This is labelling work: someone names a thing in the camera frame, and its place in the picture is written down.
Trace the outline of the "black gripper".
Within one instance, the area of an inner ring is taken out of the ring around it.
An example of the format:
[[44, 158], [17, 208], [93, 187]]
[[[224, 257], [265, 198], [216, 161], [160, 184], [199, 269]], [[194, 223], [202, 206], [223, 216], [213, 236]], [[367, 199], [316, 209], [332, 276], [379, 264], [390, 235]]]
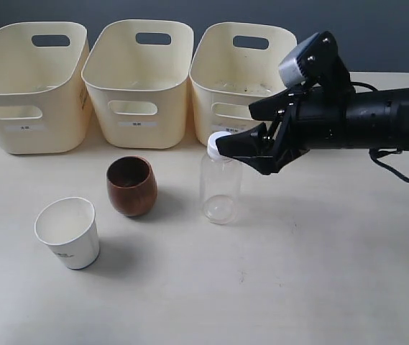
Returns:
[[262, 175], [284, 166], [315, 148], [333, 147], [343, 139], [346, 106], [353, 88], [289, 88], [248, 105], [253, 121], [265, 123], [245, 132], [216, 139], [219, 154], [250, 166]]

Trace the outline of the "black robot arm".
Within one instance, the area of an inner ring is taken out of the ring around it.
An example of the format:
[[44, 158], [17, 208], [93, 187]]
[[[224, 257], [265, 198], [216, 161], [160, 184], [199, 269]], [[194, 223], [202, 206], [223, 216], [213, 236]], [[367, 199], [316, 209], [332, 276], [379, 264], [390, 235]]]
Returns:
[[249, 105], [259, 124], [217, 139], [221, 155], [263, 175], [278, 173], [310, 150], [363, 149], [381, 157], [409, 151], [409, 88], [330, 99], [322, 87], [301, 86]]

